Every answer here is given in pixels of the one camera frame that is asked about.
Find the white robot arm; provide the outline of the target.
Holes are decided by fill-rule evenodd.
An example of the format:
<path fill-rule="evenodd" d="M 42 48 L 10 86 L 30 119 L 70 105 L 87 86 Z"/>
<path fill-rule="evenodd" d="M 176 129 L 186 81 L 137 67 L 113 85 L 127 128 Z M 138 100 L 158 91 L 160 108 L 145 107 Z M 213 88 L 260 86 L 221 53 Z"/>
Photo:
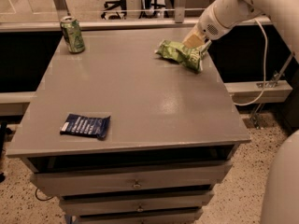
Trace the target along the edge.
<path fill-rule="evenodd" d="M 262 14 L 273 23 L 299 62 L 299 0 L 216 0 L 201 14 L 183 42 L 189 47 L 201 46 Z M 299 224 L 299 131 L 284 141 L 272 161 L 260 224 Z"/>

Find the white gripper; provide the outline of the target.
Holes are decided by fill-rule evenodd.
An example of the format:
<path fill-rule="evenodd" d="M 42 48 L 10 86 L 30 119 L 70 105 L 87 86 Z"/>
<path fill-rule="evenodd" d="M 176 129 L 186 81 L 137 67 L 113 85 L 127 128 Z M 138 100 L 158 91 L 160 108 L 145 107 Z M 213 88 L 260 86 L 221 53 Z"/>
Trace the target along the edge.
<path fill-rule="evenodd" d="M 211 40 L 217 40 L 228 33 L 228 29 L 223 27 L 217 20 L 214 6 L 211 5 L 201 14 L 197 25 L 188 32 L 183 39 L 183 49 L 185 54 L 201 54 L 208 50 Z"/>

